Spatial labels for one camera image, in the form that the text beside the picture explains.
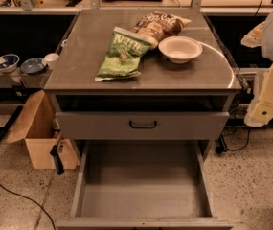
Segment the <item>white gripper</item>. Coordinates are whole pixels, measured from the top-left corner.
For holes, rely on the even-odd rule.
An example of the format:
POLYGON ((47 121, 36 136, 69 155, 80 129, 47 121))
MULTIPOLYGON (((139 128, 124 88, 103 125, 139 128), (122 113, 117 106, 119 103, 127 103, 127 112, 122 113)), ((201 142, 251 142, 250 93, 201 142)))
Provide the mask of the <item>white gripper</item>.
MULTIPOLYGON (((273 61, 273 11, 240 42, 249 48, 261 45, 262 56, 273 61)), ((260 88, 254 91, 254 98, 248 106, 244 123, 250 127, 262 127, 273 119, 273 64, 265 70, 259 80, 260 88)))

